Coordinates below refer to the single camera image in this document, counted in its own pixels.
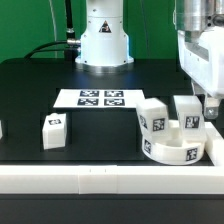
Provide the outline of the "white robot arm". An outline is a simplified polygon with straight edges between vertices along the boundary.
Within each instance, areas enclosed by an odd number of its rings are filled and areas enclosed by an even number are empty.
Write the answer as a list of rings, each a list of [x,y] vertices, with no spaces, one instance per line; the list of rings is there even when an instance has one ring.
[[[123,0],[86,0],[86,12],[79,67],[102,73],[131,64]],[[175,0],[173,23],[180,66],[204,97],[204,116],[215,119],[224,100],[224,0]]]

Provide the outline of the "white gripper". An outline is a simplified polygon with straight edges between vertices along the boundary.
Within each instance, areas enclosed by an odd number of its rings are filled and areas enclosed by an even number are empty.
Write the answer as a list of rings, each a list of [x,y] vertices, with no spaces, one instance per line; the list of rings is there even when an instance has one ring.
[[[194,80],[192,91],[204,99],[204,116],[216,119],[220,100],[224,99],[224,28],[205,30],[197,43],[185,41],[185,32],[178,32],[181,68]]]

